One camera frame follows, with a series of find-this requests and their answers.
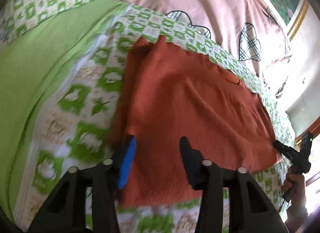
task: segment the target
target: white wall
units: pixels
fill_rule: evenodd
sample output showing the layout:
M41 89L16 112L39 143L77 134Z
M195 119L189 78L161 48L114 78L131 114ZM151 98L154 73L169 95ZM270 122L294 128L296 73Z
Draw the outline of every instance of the white wall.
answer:
M320 116L320 21L311 7L291 49L292 70L279 103L298 136Z

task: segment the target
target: bedsheet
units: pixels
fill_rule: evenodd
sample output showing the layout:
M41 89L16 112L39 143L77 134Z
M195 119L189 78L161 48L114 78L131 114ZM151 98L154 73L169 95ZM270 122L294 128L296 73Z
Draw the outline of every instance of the bedsheet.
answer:
M286 34L262 0L123 1L188 23L246 65L273 94L282 89L291 68L292 53Z
M126 6L92 1L47 19L0 51L0 205L10 219L43 102Z
M0 10L0 49L49 17L92 0L8 0Z

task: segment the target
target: finger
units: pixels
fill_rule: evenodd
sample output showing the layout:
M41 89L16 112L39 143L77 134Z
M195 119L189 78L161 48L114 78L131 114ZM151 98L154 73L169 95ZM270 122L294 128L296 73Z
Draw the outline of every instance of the finger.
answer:
M286 178L288 180L294 181L300 185L304 185L304 183L305 183L303 175L290 173L290 174L288 174L288 176L286 176Z
M292 187L292 183L289 180L284 180L284 184L282 186L283 191L287 191Z

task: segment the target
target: black cable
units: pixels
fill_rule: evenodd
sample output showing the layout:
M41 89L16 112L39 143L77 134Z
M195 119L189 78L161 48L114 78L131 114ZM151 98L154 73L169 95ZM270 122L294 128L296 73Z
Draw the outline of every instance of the black cable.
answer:
M280 212L280 210L281 210L281 208L282 208L282 206L283 206L284 202L285 202L285 200L283 200L283 202L282 202L282 204L281 204L281 206L280 206L280 208L279 208L278 213Z

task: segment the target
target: human hand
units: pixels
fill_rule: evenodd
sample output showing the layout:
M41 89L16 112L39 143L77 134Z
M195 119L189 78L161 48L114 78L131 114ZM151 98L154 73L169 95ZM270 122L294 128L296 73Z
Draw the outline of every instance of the human hand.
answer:
M296 189L291 197L291 205L293 206L306 206L306 183L303 175L292 173L292 167L289 167L287 174L285 175L284 184L282 186L283 191L287 191L292 187L292 182L295 182Z

